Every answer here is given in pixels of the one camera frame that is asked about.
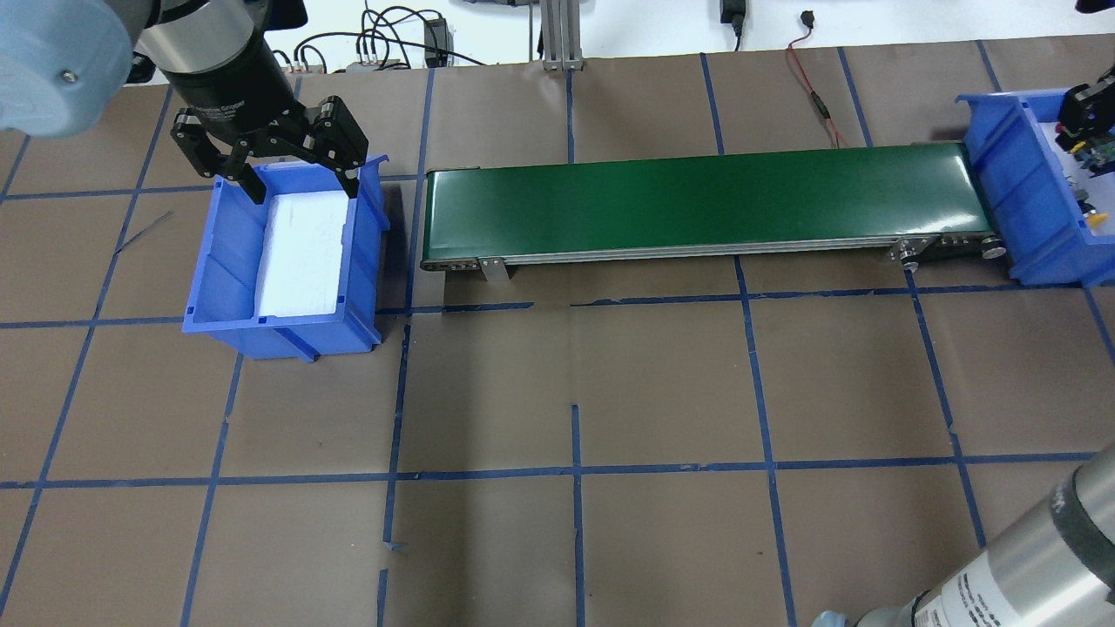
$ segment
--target white wall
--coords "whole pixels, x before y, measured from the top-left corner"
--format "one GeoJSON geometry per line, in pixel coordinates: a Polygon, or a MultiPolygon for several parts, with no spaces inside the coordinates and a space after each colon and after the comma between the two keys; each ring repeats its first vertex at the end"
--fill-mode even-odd
{"type": "MultiPolygon", "coordinates": [[[[400,2],[368,0],[368,3],[379,10],[400,2]]],[[[797,16],[805,9],[813,10],[817,18],[814,36],[805,46],[1115,32],[1115,9],[1085,16],[1074,10],[1074,3],[1075,0],[749,0],[744,49],[784,48],[804,32],[797,16]]],[[[454,32],[455,49],[481,61],[523,62],[534,48],[527,39],[526,7],[471,4],[464,0],[415,0],[404,4],[440,10],[454,32]]],[[[582,0],[584,56],[730,50],[735,37],[729,26],[718,23],[719,6],[719,0],[582,0]]],[[[306,27],[268,33],[272,48],[289,54],[310,35],[359,30],[363,0],[307,0],[307,9],[310,22],[306,27]]],[[[535,29],[537,22],[535,9],[535,29]]],[[[404,39],[423,41],[417,20],[397,28],[404,39]]],[[[326,54],[330,71],[356,60],[352,38],[337,37],[316,45],[326,54]]],[[[419,66],[421,50],[414,49],[414,57],[419,66]]]]}

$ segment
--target white foam block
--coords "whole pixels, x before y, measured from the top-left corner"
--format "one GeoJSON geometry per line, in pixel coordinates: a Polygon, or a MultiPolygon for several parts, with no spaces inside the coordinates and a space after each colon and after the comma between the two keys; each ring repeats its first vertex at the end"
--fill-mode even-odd
{"type": "Polygon", "coordinates": [[[279,194],[271,201],[255,279],[256,316],[337,310],[348,203],[342,191],[279,194]]]}

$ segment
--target grid of blue tape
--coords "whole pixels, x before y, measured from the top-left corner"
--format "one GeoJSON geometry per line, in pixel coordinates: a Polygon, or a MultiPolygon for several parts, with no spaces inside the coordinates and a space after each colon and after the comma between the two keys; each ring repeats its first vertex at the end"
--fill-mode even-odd
{"type": "MultiPolygon", "coordinates": [[[[977,42],[979,46],[980,55],[985,67],[988,70],[989,77],[993,85],[998,88],[998,79],[995,76],[995,70],[991,67],[991,61],[987,56],[987,51],[982,42],[977,42]]],[[[862,106],[860,104],[859,94],[855,88],[854,77],[852,75],[851,66],[847,62],[847,58],[844,50],[837,49],[844,74],[847,80],[849,90],[851,93],[853,104],[856,109],[857,117],[861,124],[861,132],[863,133],[864,141],[866,145],[871,146],[872,139],[870,131],[867,127],[867,120],[863,114],[862,106]]],[[[708,59],[701,54],[699,56],[701,70],[704,74],[705,85],[707,88],[709,109],[712,122],[712,132],[716,138],[717,153],[724,154],[724,141],[720,129],[720,118],[716,104],[716,93],[714,88],[714,78],[709,70],[708,59]]],[[[413,306],[413,288],[414,288],[414,277],[417,268],[417,245],[418,245],[418,224],[419,224],[419,212],[421,210],[421,185],[425,181],[425,176],[420,173],[424,170],[425,157],[426,157],[426,144],[429,133],[429,116],[430,107],[434,98],[434,84],[435,84],[435,70],[429,70],[427,75],[427,85],[424,103],[423,113],[423,125],[421,125],[421,136],[420,136],[420,148],[419,148],[419,161],[418,161],[418,173],[414,175],[396,175],[396,176],[385,176],[385,181],[415,181],[417,185],[417,191],[415,194],[415,205],[413,208],[411,224],[414,228],[410,233],[410,247],[409,247],[409,270],[408,270],[408,283],[407,283],[407,297],[406,307],[401,309],[382,309],[379,311],[380,315],[395,315],[395,316],[406,316],[410,318],[415,315],[424,314],[442,314],[442,312],[465,312],[465,311],[498,311],[498,310],[515,310],[515,309],[529,309],[533,303],[531,302],[501,302],[501,303],[485,303],[485,305],[467,305],[467,306],[445,306],[445,307],[414,307],[413,306]]],[[[568,161],[570,163],[574,162],[574,128],[573,128],[573,108],[574,108],[574,74],[569,73],[566,75],[566,134],[568,134],[568,161]]],[[[156,124],[155,133],[151,138],[147,153],[144,158],[144,164],[140,170],[138,181],[136,182],[135,189],[132,190],[110,190],[100,192],[75,192],[75,193],[47,193],[47,194],[9,194],[12,181],[16,177],[17,171],[23,156],[27,152],[30,139],[27,138],[20,146],[19,153],[16,161],[4,181],[4,185],[0,189],[0,204],[7,200],[29,200],[29,199],[51,199],[51,197],[75,197],[75,196],[94,196],[94,195],[130,195],[132,200],[128,205],[127,213],[124,219],[124,223],[120,226],[120,232],[117,238],[117,248],[123,242],[126,237],[128,224],[134,213],[136,201],[142,194],[151,193],[175,193],[175,192],[194,192],[194,191],[207,191],[210,187],[207,185],[196,185],[196,186],[181,186],[181,187],[156,187],[156,189],[144,189],[143,182],[146,176],[147,170],[151,165],[151,160],[154,154],[155,143],[158,135],[163,128],[166,119],[167,108],[171,102],[171,91],[167,89],[166,96],[163,102],[163,109],[156,124]]],[[[197,538],[195,542],[195,549],[193,559],[191,562],[190,578],[187,582],[187,588],[184,595],[183,609],[181,625],[185,627],[190,623],[191,610],[193,607],[193,596],[196,589],[197,576],[201,568],[202,559],[204,557],[205,537],[209,529],[209,520],[212,515],[213,500],[216,490],[221,485],[262,485],[262,484],[308,484],[308,483],[348,483],[348,482],[384,482],[387,484],[387,500],[385,503],[385,518],[384,518],[384,541],[388,547],[394,546],[392,531],[394,531],[394,511],[395,511],[395,494],[396,486],[398,482],[409,482],[409,481],[475,481],[475,480],[496,480],[496,479],[510,479],[510,478],[530,478],[530,476],[571,476],[573,479],[573,511],[574,511],[574,571],[575,571],[575,595],[576,595],[576,624],[579,627],[585,625],[585,581],[584,581],[584,544],[583,544],[583,520],[582,520],[582,498],[581,498],[581,479],[584,475],[594,474],[655,474],[655,473],[701,473],[701,472],[763,472],[766,473],[769,485],[769,498],[770,498],[770,509],[772,509],[772,523],[775,531],[775,541],[778,551],[778,565],[782,576],[783,595],[786,606],[787,623],[791,627],[797,626],[796,611],[794,608],[794,596],[793,587],[789,572],[789,562],[786,554],[786,541],[785,533],[782,524],[782,512],[778,498],[778,486],[777,486],[777,471],[787,470],[824,470],[824,469],[862,469],[862,467],[909,467],[909,466],[932,466],[932,465],[953,465],[958,469],[960,474],[961,484],[963,486],[966,501],[968,503],[969,512],[972,519],[973,532],[976,534],[977,541],[980,546],[986,542],[982,524],[979,518],[979,510],[976,504],[975,495],[972,493],[971,483],[968,479],[967,467],[969,465],[978,464],[1002,464],[1002,463],[1037,463],[1037,462],[1083,462],[1088,460],[1093,452],[1063,452],[1063,453],[1035,453],[1035,454],[1010,454],[1010,455],[966,455],[961,447],[960,441],[956,434],[952,433],[952,415],[949,407],[948,394],[944,388],[944,383],[941,377],[940,367],[937,363],[935,353],[933,350],[932,337],[930,336],[929,327],[925,322],[925,317],[921,308],[920,296],[925,293],[968,293],[968,292],[987,292],[987,291],[1014,291],[1014,290],[1035,290],[1035,289],[1078,289],[1076,286],[1038,286],[1038,287],[1024,287],[1018,284],[1006,284],[1006,286],[953,286],[953,287],[933,287],[933,288],[920,288],[917,286],[913,276],[906,274],[906,287],[905,288],[880,288],[880,289],[852,289],[852,290],[823,290],[823,291],[811,291],[811,292],[798,292],[798,291],[784,291],[784,292],[749,292],[747,289],[746,278],[744,276],[743,266],[737,255],[734,260],[738,292],[736,293],[724,293],[724,295],[705,295],[705,296],[685,296],[685,297],[649,297],[649,298],[624,298],[624,299],[607,299],[598,300],[593,302],[585,303],[573,303],[571,307],[611,307],[611,306],[626,306],[626,305],[657,305],[657,303],[682,303],[682,302],[721,302],[721,301],[738,301],[743,308],[743,331],[747,339],[748,358],[750,360],[752,374],[753,374],[753,385],[755,387],[755,397],[758,408],[759,416],[759,427],[763,440],[763,451],[764,460],[762,462],[724,462],[724,463],[709,463],[709,464],[638,464],[638,465],[593,465],[585,466],[581,463],[581,433],[580,433],[580,409],[576,405],[572,406],[572,419],[571,419],[571,435],[572,435],[572,464],[569,466],[545,466],[545,467],[525,467],[525,469],[500,469],[500,470],[484,470],[484,471],[463,471],[463,472],[418,472],[418,473],[401,473],[398,469],[399,460],[399,448],[401,445],[403,426],[404,426],[404,401],[406,393],[406,379],[407,379],[407,364],[409,357],[409,345],[410,345],[410,325],[409,322],[405,326],[404,337],[403,337],[403,350],[399,360],[398,369],[398,386],[396,396],[396,408],[395,408],[395,421],[392,428],[392,440],[391,440],[391,456],[390,456],[390,470],[388,472],[380,473],[348,473],[348,474],[309,474],[309,475],[281,475],[281,476],[222,476],[221,475],[221,462],[224,454],[225,440],[229,433],[229,416],[232,413],[236,389],[240,382],[240,373],[243,365],[243,357],[237,356],[233,368],[232,380],[229,385],[227,401],[225,405],[224,416],[221,422],[220,436],[217,440],[216,451],[213,456],[213,464],[210,475],[197,476],[197,478],[145,478],[145,479],[91,479],[91,480],[50,480],[48,479],[50,464],[54,460],[55,451],[57,450],[58,441],[61,436],[62,428],[65,427],[66,416],[69,412],[69,405],[72,401],[74,393],[77,388],[81,369],[89,350],[89,345],[93,340],[94,332],[97,327],[100,326],[120,326],[120,325],[157,325],[157,324],[181,324],[181,317],[165,317],[165,318],[124,318],[124,319],[101,319],[100,310],[104,306],[105,297],[108,292],[108,287],[113,278],[113,272],[116,267],[116,258],[114,257],[109,263],[109,268],[106,272],[105,280],[101,286],[101,290],[97,300],[97,307],[94,315],[88,320],[46,320],[46,321],[29,321],[29,322],[2,322],[0,324],[0,329],[8,328],[57,328],[57,327],[86,327],[87,334],[85,343],[83,344],[81,350],[78,356],[77,365],[74,369],[74,375],[68,387],[66,399],[58,418],[54,435],[50,441],[50,445],[47,451],[46,459],[42,464],[39,478],[35,481],[27,482],[0,482],[0,490],[31,490],[32,498],[29,505],[25,523],[22,525],[19,540],[17,542],[16,551],[12,557],[11,563],[9,566],[7,576],[4,578],[4,583],[2,590],[0,590],[0,615],[3,614],[3,608],[7,604],[8,597],[11,591],[12,582],[18,571],[19,561],[22,556],[23,549],[27,543],[28,536],[31,531],[32,523],[35,521],[36,510],[38,508],[39,499],[45,490],[52,489],[94,489],[94,488],[140,488],[140,486],[178,486],[178,485],[196,485],[206,486],[206,495],[202,511],[201,524],[198,527],[197,538]],[[914,309],[917,316],[919,328],[921,330],[922,339],[924,343],[927,359],[930,365],[930,369],[933,375],[934,385],[937,387],[939,401],[941,404],[942,417],[944,425],[948,428],[951,440],[953,454],[951,456],[941,457],[899,457],[899,459],[861,459],[861,460],[812,460],[812,461],[778,461],[773,445],[770,442],[769,425],[766,417],[765,398],[763,394],[763,375],[762,366],[759,360],[759,354],[755,344],[754,328],[752,322],[750,314],[750,302],[762,299],[786,299],[786,298],[803,298],[803,297],[822,297],[822,298],[842,298],[842,297],[871,297],[871,296],[895,296],[895,295],[909,295],[911,299],[911,305],[914,309]]],[[[1115,365],[1115,343],[1113,343],[1111,335],[1107,331],[1107,327],[1103,319],[1103,316],[1096,305],[1095,298],[1090,290],[1085,289],[1084,293],[1087,298],[1088,306],[1095,318],[1095,322],[1099,329],[1103,343],[1112,358],[1113,365],[1115,365]]],[[[388,569],[381,569],[379,571],[379,582],[377,589],[377,626],[382,626],[385,620],[386,602],[387,602],[387,590],[388,590],[388,569]]]]}

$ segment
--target black cable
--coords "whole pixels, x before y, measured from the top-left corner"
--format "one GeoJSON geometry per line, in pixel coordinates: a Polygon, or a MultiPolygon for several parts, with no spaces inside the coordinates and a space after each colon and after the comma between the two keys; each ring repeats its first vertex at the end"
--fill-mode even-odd
{"type": "MultiPolygon", "coordinates": [[[[334,30],[334,31],[330,31],[330,32],[319,32],[318,35],[313,35],[311,37],[307,37],[306,39],[303,39],[302,41],[300,41],[299,45],[294,47],[294,49],[298,50],[298,49],[304,48],[306,45],[309,44],[310,41],[314,41],[317,39],[321,39],[322,37],[371,37],[374,39],[379,39],[381,41],[390,41],[392,44],[398,44],[400,46],[411,46],[414,48],[421,48],[424,50],[435,50],[436,51],[436,49],[433,46],[426,46],[425,44],[415,44],[414,41],[403,41],[403,40],[399,40],[399,39],[390,39],[390,38],[384,37],[382,35],[379,35],[378,32],[375,32],[375,31],[370,31],[370,32],[369,31],[365,31],[365,32],[348,32],[348,31],[341,31],[341,30],[334,30]]],[[[485,62],[477,61],[476,59],[474,59],[472,57],[462,55],[459,52],[453,52],[450,50],[440,50],[440,51],[443,54],[445,54],[445,55],[449,55],[452,57],[457,57],[458,59],[468,61],[468,62],[477,65],[477,66],[485,66],[485,65],[487,65],[485,62]]]]}
{"type": "Polygon", "coordinates": [[[307,46],[307,45],[303,44],[302,45],[302,65],[306,66],[306,69],[307,70],[310,69],[310,65],[308,62],[306,62],[306,50],[307,50],[307,48],[309,48],[310,50],[313,50],[314,52],[317,52],[318,58],[321,59],[321,74],[329,74],[329,69],[326,68],[326,56],[321,54],[321,50],[318,50],[313,46],[307,46]]]}
{"type": "MultiPolygon", "coordinates": [[[[439,46],[438,41],[437,41],[437,31],[435,31],[434,27],[429,25],[429,20],[427,20],[426,18],[424,18],[421,16],[423,11],[432,11],[432,12],[437,13],[438,19],[444,19],[444,18],[442,18],[442,12],[440,11],[435,11],[433,9],[423,9],[421,11],[416,11],[416,10],[409,8],[409,7],[400,7],[398,4],[395,4],[392,7],[388,7],[388,8],[384,9],[384,15],[386,16],[387,13],[389,13],[391,11],[406,11],[407,12],[407,17],[401,18],[401,19],[399,19],[399,20],[397,20],[395,22],[391,22],[392,25],[403,22],[403,21],[405,21],[405,20],[407,20],[408,18],[411,18],[411,17],[415,17],[415,18],[418,18],[419,20],[421,20],[423,27],[429,32],[429,37],[434,41],[434,54],[437,55],[437,56],[440,56],[440,54],[443,52],[443,50],[442,50],[442,46],[439,46]]],[[[399,33],[395,32],[394,28],[391,28],[391,32],[395,33],[395,38],[396,39],[401,39],[399,37],[399,33]]]]}
{"type": "MultiPolygon", "coordinates": [[[[372,16],[375,16],[375,18],[376,18],[376,20],[371,22],[371,31],[372,32],[378,32],[378,30],[379,30],[379,22],[380,22],[380,20],[382,20],[384,25],[387,28],[391,29],[391,35],[395,36],[395,39],[399,39],[399,40],[403,39],[401,37],[399,37],[399,31],[395,30],[395,25],[399,23],[403,20],[396,20],[394,22],[390,21],[390,20],[388,20],[387,19],[387,11],[377,13],[376,11],[372,11],[370,9],[365,10],[365,12],[360,15],[360,30],[361,30],[361,32],[367,32],[368,31],[368,28],[365,27],[365,18],[367,18],[369,13],[372,15],[372,16]]],[[[358,38],[357,39],[357,45],[359,45],[361,40],[363,40],[366,42],[366,45],[367,45],[367,38],[358,38]]],[[[387,47],[384,49],[384,57],[382,57],[382,59],[379,62],[379,69],[384,69],[384,66],[387,65],[388,57],[390,57],[390,55],[391,55],[391,44],[390,44],[390,41],[385,41],[385,44],[386,44],[387,47]]],[[[372,51],[375,51],[375,49],[376,49],[375,38],[372,38],[371,48],[372,48],[372,51]]],[[[406,62],[409,66],[410,65],[410,57],[409,57],[409,55],[407,55],[407,49],[403,48],[401,46],[399,48],[403,51],[403,61],[406,62]]]]}
{"type": "Polygon", "coordinates": [[[739,45],[744,40],[744,22],[747,20],[747,4],[744,4],[744,12],[736,13],[731,17],[731,30],[736,32],[736,49],[735,52],[739,51],[739,45]]]}
{"type": "MultiPolygon", "coordinates": [[[[370,9],[370,7],[368,7],[368,0],[363,0],[363,8],[366,10],[370,9]]],[[[398,9],[407,9],[408,11],[413,10],[413,9],[408,9],[407,7],[391,7],[391,8],[388,8],[388,9],[384,9],[382,12],[386,13],[387,11],[390,11],[391,9],[396,9],[396,8],[398,8],[398,9]]],[[[438,18],[445,18],[445,16],[442,15],[442,11],[438,11],[437,9],[419,9],[419,10],[417,10],[415,12],[416,13],[434,13],[438,18]]]]}

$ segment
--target red wire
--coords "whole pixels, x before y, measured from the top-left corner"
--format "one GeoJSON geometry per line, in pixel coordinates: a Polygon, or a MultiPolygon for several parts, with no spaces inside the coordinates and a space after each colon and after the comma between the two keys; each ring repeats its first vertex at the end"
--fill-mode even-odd
{"type": "MultiPolygon", "coordinates": [[[[809,83],[808,75],[805,74],[805,68],[802,66],[801,59],[797,58],[797,52],[794,50],[794,44],[798,44],[801,41],[805,41],[806,39],[809,38],[811,35],[813,35],[813,29],[812,28],[809,29],[808,32],[806,32],[805,35],[798,37],[797,39],[791,41],[789,45],[786,46],[786,54],[789,55],[789,58],[794,61],[794,65],[797,66],[797,71],[801,73],[802,80],[805,83],[805,87],[804,88],[805,88],[805,93],[806,94],[813,94],[815,91],[815,89],[813,88],[813,84],[809,83]]],[[[825,123],[826,123],[826,126],[828,126],[828,127],[831,127],[833,129],[833,133],[832,133],[833,134],[833,144],[837,148],[840,147],[841,143],[844,144],[844,147],[851,147],[852,146],[851,144],[847,143],[847,139],[844,138],[844,134],[840,132],[840,128],[836,127],[836,123],[833,122],[833,119],[831,117],[826,118],[825,123]]]]}
{"type": "Polygon", "coordinates": [[[811,35],[813,35],[812,28],[809,29],[808,32],[791,41],[789,45],[786,46],[786,52],[789,55],[789,58],[794,60],[794,65],[797,66],[797,71],[802,73],[802,79],[805,80],[805,87],[808,91],[813,91],[813,85],[809,84],[809,77],[805,76],[805,68],[802,67],[802,61],[797,59],[797,52],[794,51],[794,44],[797,44],[799,41],[805,41],[806,39],[809,38],[811,35]]]}

